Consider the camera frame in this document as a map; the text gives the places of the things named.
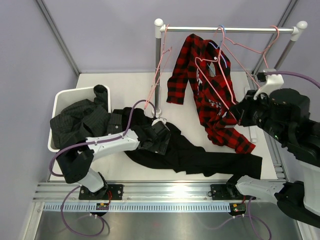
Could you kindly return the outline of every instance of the white pipe connector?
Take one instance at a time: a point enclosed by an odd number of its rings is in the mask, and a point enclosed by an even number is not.
[[[298,22],[297,25],[294,27],[294,31],[291,34],[290,40],[296,42],[307,27],[308,23],[306,21]]]
[[[164,21],[161,18],[157,18],[154,21],[156,39],[160,39],[162,37],[161,28],[163,27],[163,25],[164,25]]]

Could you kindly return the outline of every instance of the garment rack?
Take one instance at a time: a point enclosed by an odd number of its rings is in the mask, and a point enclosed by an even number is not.
[[[157,18],[154,21],[155,26],[155,72],[156,78],[158,79],[160,76],[160,69],[157,71],[157,67],[161,58],[161,40],[162,33],[166,30],[166,25],[164,21],[160,18]],[[274,68],[276,70],[284,62],[291,48],[295,44],[295,42],[299,39],[303,31],[307,28],[308,24],[306,21],[300,21],[296,26],[290,28],[279,27],[280,34],[291,34],[291,38],[284,48],[281,56],[276,62]],[[251,34],[276,34],[277,30],[273,27],[224,27],[226,33],[251,33]],[[198,32],[198,33],[221,33],[222,30],[219,27],[192,27],[192,26],[168,26],[167,32]],[[155,86],[155,94],[154,94],[154,104],[156,107],[156,115],[160,116],[162,111],[160,108],[160,83]]]

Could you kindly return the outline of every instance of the red plaid shirt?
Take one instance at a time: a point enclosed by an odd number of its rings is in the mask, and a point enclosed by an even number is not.
[[[233,128],[237,124],[237,121],[228,112],[228,109],[221,102],[195,64],[195,57],[216,60],[218,54],[219,48],[214,41],[203,40],[195,34],[188,36],[176,60],[172,77],[168,80],[168,98],[166,101],[182,105],[189,81],[200,124],[204,126],[205,131],[208,133],[209,140],[218,146],[226,145],[233,148],[236,153],[251,153],[255,145]],[[197,64],[228,107],[232,106],[231,94],[222,76],[219,64],[217,62],[213,63],[216,75],[214,77],[210,76],[208,66],[210,62],[197,60]],[[233,92],[230,77],[231,64],[223,52],[221,52],[220,64],[235,101],[236,96]]]

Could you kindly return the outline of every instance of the white basket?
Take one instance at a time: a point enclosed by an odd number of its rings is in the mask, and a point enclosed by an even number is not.
[[[108,93],[108,112],[111,113],[110,89],[107,86],[105,86],[105,88]],[[96,95],[94,93],[94,86],[60,91],[55,95],[52,117],[59,115],[63,109],[70,106],[71,104],[84,99],[93,101],[95,97]],[[51,128],[49,133],[48,149],[53,153],[57,153],[59,151],[59,149],[57,149],[54,145]]]

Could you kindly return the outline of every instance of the black cloth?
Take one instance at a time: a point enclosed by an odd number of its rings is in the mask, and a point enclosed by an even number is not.
[[[95,98],[80,100],[50,120],[54,146],[61,148],[72,136],[79,140],[122,132],[121,115],[108,113],[108,91],[103,85],[93,88]]]
[[[113,111],[122,115],[123,128],[128,124],[130,110],[130,107],[126,107]],[[152,121],[152,118],[144,115],[142,109],[136,108],[130,127],[151,124]],[[250,153],[206,152],[203,147],[194,146],[189,142],[172,123],[167,122],[166,126],[171,131],[171,138],[165,155],[141,149],[126,151],[125,154],[134,162],[151,169],[173,169],[177,173],[186,171],[186,174],[203,173],[206,177],[221,173],[248,175],[260,179],[262,157]]]

